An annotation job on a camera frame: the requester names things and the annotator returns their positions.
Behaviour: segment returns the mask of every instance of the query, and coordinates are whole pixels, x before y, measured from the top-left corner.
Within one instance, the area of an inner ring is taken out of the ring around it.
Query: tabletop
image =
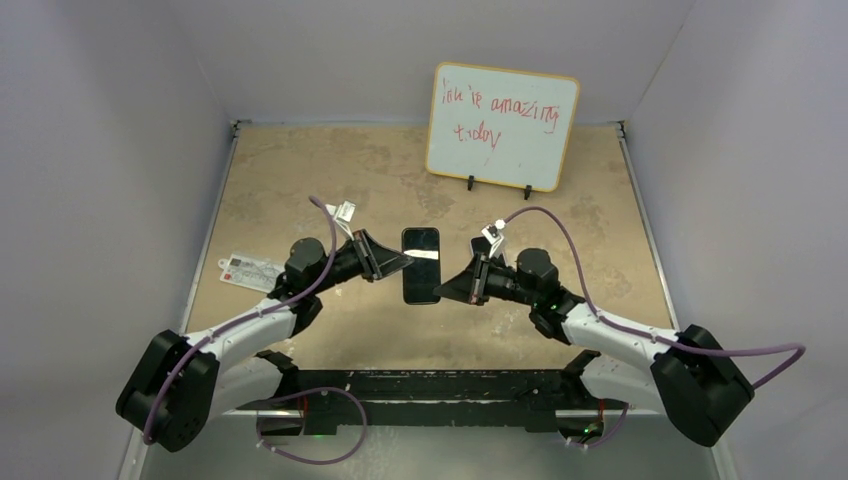
[[[478,183],[468,191],[463,180],[428,173],[425,126],[247,126],[237,141],[188,331],[221,323],[263,297],[221,282],[219,259],[241,252],[284,263],[303,237],[329,247],[326,219],[309,195],[355,203],[351,228],[365,228],[396,250],[404,228],[438,228],[442,281],[469,263],[469,240],[483,226],[526,205],[544,206],[569,229],[601,308],[671,325],[612,126],[574,127],[559,187],[529,200],[518,189]],[[528,212],[506,234],[508,259],[524,248],[544,248],[563,285],[581,294],[568,244],[550,219]],[[311,369],[562,368],[581,350],[540,335],[526,306],[497,299],[482,307],[444,299],[406,305],[401,278],[357,278],[322,293],[324,309],[312,325],[271,348]]]

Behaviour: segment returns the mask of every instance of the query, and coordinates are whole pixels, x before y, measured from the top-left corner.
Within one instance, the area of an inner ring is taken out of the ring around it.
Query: whiteboard
[[[442,63],[436,68],[427,170],[550,192],[580,84],[571,77]]]

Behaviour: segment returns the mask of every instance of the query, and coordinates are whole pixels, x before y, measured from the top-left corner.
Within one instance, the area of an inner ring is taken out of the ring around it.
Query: whiteboard frame
[[[556,190],[559,187],[559,181],[560,181],[560,178],[562,177],[562,166],[563,166],[563,164],[565,164],[565,153],[568,151],[568,141],[571,139],[571,129],[574,126],[574,115],[575,115],[575,113],[577,113],[577,103],[580,101],[580,82],[576,78],[569,77],[569,76],[566,76],[566,75],[555,75],[555,74],[552,74],[552,73],[530,72],[530,71],[526,71],[526,70],[513,70],[513,69],[509,69],[509,68],[500,68],[500,67],[487,67],[487,66],[484,66],[484,65],[472,65],[472,64],[469,64],[469,63],[442,62],[439,65],[437,65],[436,66],[436,72],[433,75],[433,98],[430,100],[430,124],[427,126],[427,151],[424,154],[424,168],[427,169],[427,171],[429,173],[432,173],[433,175],[441,175],[441,176],[444,176],[444,177],[460,178],[460,179],[463,179],[463,180],[468,180],[468,176],[457,175],[455,173],[437,172],[437,171],[430,168],[430,138],[431,138],[431,135],[433,133],[433,114],[436,111],[436,93],[438,92],[438,89],[439,89],[439,70],[444,66],[474,68],[474,69],[477,69],[477,70],[488,70],[488,71],[493,71],[493,72],[517,73],[519,75],[528,75],[528,76],[531,76],[531,77],[555,78],[555,79],[558,79],[558,80],[569,80],[571,82],[574,82],[574,84],[577,86],[577,94],[575,95],[575,98],[574,98],[574,106],[571,109],[571,119],[568,122],[568,132],[565,133],[565,144],[562,146],[562,155],[560,155],[560,157],[559,157],[559,169],[557,170],[556,183],[554,183],[553,188],[536,188],[536,187],[533,187],[532,185],[530,185],[530,187],[532,187],[532,191],[534,191],[534,192],[550,193],[550,192],[553,192],[554,190]],[[505,182],[498,182],[498,181],[495,181],[495,180],[487,180],[485,178],[477,178],[476,175],[474,176],[474,181],[475,182],[481,182],[481,183],[489,183],[489,184],[492,184],[492,185],[502,185],[504,187],[519,188],[521,190],[524,190],[525,188],[527,188],[527,185],[518,185],[518,184],[514,184],[514,183],[505,183]]]

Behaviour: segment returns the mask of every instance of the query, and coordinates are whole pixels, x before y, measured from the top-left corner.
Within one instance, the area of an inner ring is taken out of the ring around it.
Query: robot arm
[[[201,342],[155,412],[153,441],[168,451],[178,451],[209,419],[273,397],[294,372],[284,355],[260,350],[308,327],[322,308],[316,294],[356,276],[368,282],[381,280],[413,262],[411,257],[380,245],[365,230],[347,236],[324,280],[295,304],[275,308],[305,291],[326,267],[324,247],[314,238],[295,242],[274,289],[244,314],[186,336],[166,330],[154,337],[118,398],[118,415],[143,430],[165,379]],[[254,318],[242,321],[248,316]],[[238,325],[222,328],[234,321],[239,321]]]
[[[545,250],[523,250],[515,267],[508,266],[501,255],[502,225],[484,229],[492,249],[475,253],[459,275],[434,293],[478,306],[491,297],[527,305],[539,333],[590,349],[569,369],[589,395],[665,414],[692,441],[714,445],[753,399],[753,387],[729,358],[687,353],[657,338],[721,350],[715,338],[695,325],[678,332],[593,309],[586,299],[560,284],[558,270]],[[623,330],[641,332],[647,338]]]

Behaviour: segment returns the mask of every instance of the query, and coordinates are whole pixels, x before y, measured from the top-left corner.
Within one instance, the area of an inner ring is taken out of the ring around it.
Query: gray wall
[[[188,45],[162,0],[0,2],[3,478],[118,472],[114,402],[179,325],[229,147]]]
[[[579,122],[629,118],[694,0],[179,0],[231,118],[427,121],[436,65],[577,77]]]
[[[743,478],[848,470],[846,21],[843,0],[698,2],[629,130],[682,323],[809,348],[731,427]]]

